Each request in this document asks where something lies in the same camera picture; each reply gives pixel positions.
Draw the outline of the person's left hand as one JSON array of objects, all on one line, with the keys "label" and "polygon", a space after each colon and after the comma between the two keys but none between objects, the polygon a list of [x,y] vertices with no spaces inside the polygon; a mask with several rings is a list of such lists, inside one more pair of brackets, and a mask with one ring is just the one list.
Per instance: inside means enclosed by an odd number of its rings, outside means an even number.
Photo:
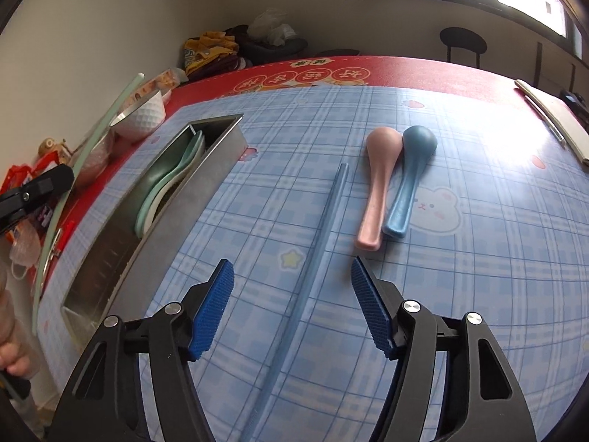
[{"label": "person's left hand", "polygon": [[30,343],[14,312],[11,294],[1,287],[0,365],[10,375],[29,379],[35,372]]}]

